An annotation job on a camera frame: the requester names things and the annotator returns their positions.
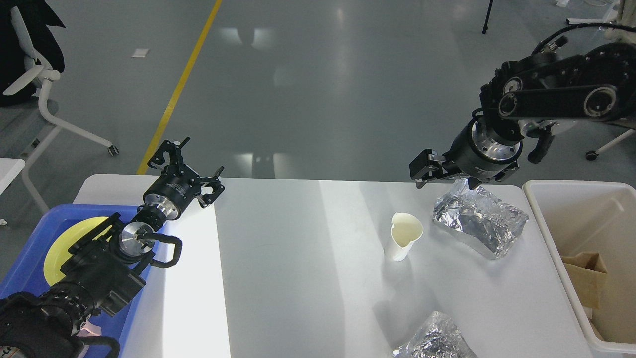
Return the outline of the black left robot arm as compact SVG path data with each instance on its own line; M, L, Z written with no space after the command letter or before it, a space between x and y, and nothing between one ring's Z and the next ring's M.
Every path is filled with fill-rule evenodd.
M159 145L148 166L161 168L161 175L129 222L115 212L67 244L70 257L57 266L62 278L43 294L22 291L1 300L3 358L79 358L95 345L108 347L108 358L120 355L116 338L82 336L81 330L91 317L113 317L125 308L145 287L147 267L177 265L183 243L161 228L180 218L193 200L206 208L225 190L224 166L202 177L184 162L181 150L188 141Z

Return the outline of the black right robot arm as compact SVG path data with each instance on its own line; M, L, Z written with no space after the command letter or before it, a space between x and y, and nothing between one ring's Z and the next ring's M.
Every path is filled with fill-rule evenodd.
M470 189L503 181L519 168L522 141L538 140L528 160L540 163L563 121L633 125L633 42L614 41L565 59L557 54L567 43L566 32L586 27L564 27L543 39L529 57L503 63L481 87L481 106L450 149L443 154L426 149L411 161L416 187L456 177L467 177Z

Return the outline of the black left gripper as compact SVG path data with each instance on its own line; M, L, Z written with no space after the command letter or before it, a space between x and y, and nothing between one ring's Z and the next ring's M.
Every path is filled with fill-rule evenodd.
M220 176L225 166L220 166L211 177L201 177L193 170L186 170L181 149L188 143L165 140L148 160L148 167L161 169L161 176L144 194L143 212L158 220L176 220L195 199L201 208L211 206L225 186Z

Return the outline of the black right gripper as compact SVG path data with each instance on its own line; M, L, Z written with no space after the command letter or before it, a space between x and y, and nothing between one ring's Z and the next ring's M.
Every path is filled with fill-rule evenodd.
M436 180L467 177L469 190L491 181L503 181L518 170L521 141L502 144L487 131L483 121L473 118L454 139L445 156L425 149L409 163L410 179L417 189Z

